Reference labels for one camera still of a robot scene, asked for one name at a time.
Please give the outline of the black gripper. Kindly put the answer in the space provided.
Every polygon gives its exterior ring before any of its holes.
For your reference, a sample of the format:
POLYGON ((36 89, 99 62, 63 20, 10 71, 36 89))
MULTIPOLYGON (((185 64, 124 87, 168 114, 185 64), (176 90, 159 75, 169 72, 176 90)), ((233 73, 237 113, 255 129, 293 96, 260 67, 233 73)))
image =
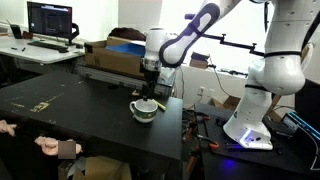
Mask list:
POLYGON ((158 83, 159 71, 144 70, 145 83, 142 86, 142 97, 144 101, 147 101, 149 97, 154 95, 154 89, 158 83))

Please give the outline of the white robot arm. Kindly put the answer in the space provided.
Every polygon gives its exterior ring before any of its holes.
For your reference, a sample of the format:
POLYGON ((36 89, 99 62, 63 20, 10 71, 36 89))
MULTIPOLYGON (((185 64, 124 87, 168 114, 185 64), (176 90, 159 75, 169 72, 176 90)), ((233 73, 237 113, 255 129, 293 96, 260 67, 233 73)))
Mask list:
MULTIPOLYGON (((158 72, 162 67, 177 68, 189 48, 216 22, 242 0, 203 0, 199 11, 183 31, 171 38, 162 28, 152 28, 146 37, 143 67, 158 72)), ((305 76, 301 68, 302 50, 319 25, 319 0, 250 0, 274 6, 267 32, 264 54, 248 67, 244 95, 233 115, 223 125, 224 132, 246 149, 271 150, 271 133, 263 116, 271 106, 273 94, 292 95, 302 89, 305 76)))

